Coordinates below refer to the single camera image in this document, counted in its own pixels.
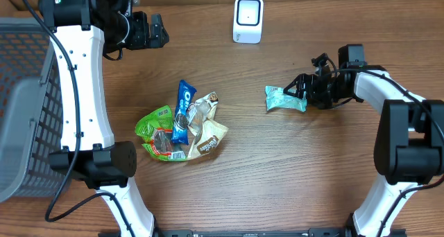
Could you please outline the mint green wipes pack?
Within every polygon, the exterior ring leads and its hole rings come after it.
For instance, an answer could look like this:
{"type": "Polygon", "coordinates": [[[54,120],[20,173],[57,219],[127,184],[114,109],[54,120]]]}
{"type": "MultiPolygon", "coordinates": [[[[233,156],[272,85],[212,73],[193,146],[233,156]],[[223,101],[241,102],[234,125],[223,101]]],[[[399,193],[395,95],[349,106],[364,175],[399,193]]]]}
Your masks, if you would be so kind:
{"type": "Polygon", "coordinates": [[[284,93],[284,89],[275,86],[265,86],[266,110],[275,108],[296,109],[300,112],[306,111],[307,100],[290,96],[284,93]]]}

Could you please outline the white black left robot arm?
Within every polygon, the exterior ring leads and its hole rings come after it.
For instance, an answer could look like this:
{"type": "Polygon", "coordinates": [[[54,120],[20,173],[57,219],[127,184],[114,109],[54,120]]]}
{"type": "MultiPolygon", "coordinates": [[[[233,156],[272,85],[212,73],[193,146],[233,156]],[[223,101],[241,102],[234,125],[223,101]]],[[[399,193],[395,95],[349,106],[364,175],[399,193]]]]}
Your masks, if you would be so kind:
{"type": "Polygon", "coordinates": [[[137,153],[115,141],[108,120],[103,61],[124,49],[158,49],[169,40],[162,18],[134,11],[139,0],[39,0],[58,62],[61,148],[51,169],[82,181],[109,206],[120,236],[159,236],[135,182],[137,153]]]}

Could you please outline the green snack bag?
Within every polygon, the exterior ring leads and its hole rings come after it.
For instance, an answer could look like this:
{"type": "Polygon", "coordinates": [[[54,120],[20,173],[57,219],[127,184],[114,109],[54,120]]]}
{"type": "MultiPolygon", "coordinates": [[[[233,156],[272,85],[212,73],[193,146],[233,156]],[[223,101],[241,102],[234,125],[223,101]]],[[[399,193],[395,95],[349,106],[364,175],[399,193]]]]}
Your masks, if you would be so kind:
{"type": "Polygon", "coordinates": [[[141,118],[135,126],[135,134],[144,140],[142,146],[160,161],[185,161],[186,154],[179,144],[173,143],[173,116],[165,105],[141,118]]]}

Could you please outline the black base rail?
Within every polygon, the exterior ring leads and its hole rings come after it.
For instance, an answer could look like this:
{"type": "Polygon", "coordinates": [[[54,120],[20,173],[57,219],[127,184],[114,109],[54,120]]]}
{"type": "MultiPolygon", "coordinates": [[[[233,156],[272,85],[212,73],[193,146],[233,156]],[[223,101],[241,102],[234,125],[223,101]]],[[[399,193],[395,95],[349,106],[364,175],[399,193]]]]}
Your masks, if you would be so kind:
{"type": "Polygon", "coordinates": [[[353,237],[349,228],[311,228],[304,231],[191,231],[159,230],[154,237],[353,237]]]}

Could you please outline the blue Oreo cookie pack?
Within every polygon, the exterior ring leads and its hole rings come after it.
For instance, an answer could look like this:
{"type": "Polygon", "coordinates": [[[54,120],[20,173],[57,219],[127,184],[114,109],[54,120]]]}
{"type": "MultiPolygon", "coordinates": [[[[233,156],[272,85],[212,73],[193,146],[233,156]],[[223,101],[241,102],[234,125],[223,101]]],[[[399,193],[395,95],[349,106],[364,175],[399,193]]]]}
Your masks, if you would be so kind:
{"type": "Polygon", "coordinates": [[[173,136],[172,142],[183,143],[188,145],[187,133],[187,110],[192,102],[192,98],[196,93],[196,89],[188,84],[185,80],[181,80],[178,88],[178,100],[173,119],[173,136]]]}

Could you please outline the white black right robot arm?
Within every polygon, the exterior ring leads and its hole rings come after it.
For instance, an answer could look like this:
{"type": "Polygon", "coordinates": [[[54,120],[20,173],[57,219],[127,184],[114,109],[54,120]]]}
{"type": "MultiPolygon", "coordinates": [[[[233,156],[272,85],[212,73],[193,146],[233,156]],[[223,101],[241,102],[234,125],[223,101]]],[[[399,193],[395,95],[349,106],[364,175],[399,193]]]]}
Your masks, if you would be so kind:
{"type": "Polygon", "coordinates": [[[443,101],[415,95],[380,65],[369,65],[361,44],[312,59],[313,74],[300,74],[283,92],[319,109],[352,100],[367,102],[380,115],[373,150],[377,178],[344,227],[324,236],[405,236],[393,230],[410,197],[443,183],[443,101]]]}

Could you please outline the beige brown snack bag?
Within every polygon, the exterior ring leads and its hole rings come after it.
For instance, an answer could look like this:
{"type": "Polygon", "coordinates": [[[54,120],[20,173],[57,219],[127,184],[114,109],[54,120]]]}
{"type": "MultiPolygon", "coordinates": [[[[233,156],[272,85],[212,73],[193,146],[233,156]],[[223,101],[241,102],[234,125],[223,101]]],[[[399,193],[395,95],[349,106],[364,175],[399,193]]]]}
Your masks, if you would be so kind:
{"type": "Polygon", "coordinates": [[[187,110],[188,129],[194,140],[187,154],[187,160],[214,152],[229,128],[214,120],[219,97],[213,91],[192,102],[187,110]]]}

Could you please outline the grey plastic basket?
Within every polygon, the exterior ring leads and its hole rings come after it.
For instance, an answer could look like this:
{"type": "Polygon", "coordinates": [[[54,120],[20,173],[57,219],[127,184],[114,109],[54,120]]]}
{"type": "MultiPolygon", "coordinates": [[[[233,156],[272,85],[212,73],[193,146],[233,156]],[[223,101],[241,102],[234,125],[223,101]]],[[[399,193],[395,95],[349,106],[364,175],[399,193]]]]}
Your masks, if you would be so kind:
{"type": "Polygon", "coordinates": [[[51,197],[64,175],[49,154],[61,149],[62,99],[49,36],[33,18],[1,18],[1,201],[51,197]]]}

